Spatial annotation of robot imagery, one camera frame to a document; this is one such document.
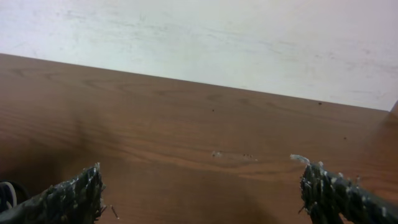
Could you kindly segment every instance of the table top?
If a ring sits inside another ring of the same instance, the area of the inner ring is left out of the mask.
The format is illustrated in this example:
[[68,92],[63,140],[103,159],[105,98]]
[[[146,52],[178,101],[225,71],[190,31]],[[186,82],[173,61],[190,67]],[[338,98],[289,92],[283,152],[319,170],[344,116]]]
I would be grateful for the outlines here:
[[100,162],[98,223],[311,223],[290,154],[397,203],[397,136],[386,111],[0,55],[0,176],[37,194]]
[[0,53],[390,111],[396,9],[392,0],[2,1]]

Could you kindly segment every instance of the wooden table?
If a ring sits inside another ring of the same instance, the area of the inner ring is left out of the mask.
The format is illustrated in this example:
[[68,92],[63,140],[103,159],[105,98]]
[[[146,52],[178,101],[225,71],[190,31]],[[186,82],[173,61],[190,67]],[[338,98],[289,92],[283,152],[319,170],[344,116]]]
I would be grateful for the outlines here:
[[311,223],[290,154],[398,202],[388,112],[0,55],[0,176],[37,194],[100,162],[99,223]]

